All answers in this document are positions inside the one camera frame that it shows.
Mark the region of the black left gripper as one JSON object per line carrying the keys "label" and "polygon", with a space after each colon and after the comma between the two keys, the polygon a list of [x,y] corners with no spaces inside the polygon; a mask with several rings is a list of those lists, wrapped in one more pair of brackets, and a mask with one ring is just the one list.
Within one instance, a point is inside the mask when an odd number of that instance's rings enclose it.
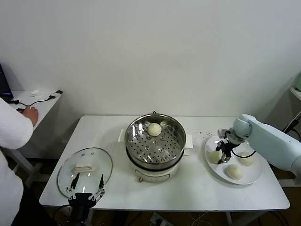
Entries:
{"label": "black left gripper", "polygon": [[74,190],[76,188],[78,180],[79,180],[79,173],[73,178],[70,186],[66,187],[67,194],[71,195],[71,197],[68,198],[68,203],[72,207],[94,207],[96,205],[96,200],[100,200],[105,194],[103,174],[100,179],[98,190],[94,194],[92,193],[74,194]]}

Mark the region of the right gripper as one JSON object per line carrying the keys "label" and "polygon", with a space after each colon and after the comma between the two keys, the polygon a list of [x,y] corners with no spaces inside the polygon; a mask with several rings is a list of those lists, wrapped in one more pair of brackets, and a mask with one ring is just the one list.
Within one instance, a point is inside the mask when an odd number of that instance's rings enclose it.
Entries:
{"label": "right gripper", "polygon": [[228,140],[226,141],[219,141],[216,146],[216,151],[222,150],[222,155],[221,159],[218,161],[218,164],[223,164],[227,163],[231,159],[231,152],[233,151],[234,148],[236,148],[237,145],[229,142]]}

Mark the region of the person bare hand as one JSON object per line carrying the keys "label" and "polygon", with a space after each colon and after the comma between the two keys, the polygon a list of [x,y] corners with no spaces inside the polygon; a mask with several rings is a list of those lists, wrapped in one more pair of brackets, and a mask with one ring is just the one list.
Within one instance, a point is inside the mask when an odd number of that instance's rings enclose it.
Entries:
{"label": "person bare hand", "polygon": [[22,115],[25,116],[26,118],[28,118],[32,122],[33,126],[35,126],[37,124],[38,119],[39,119],[39,112],[35,107],[27,106],[24,109]]}

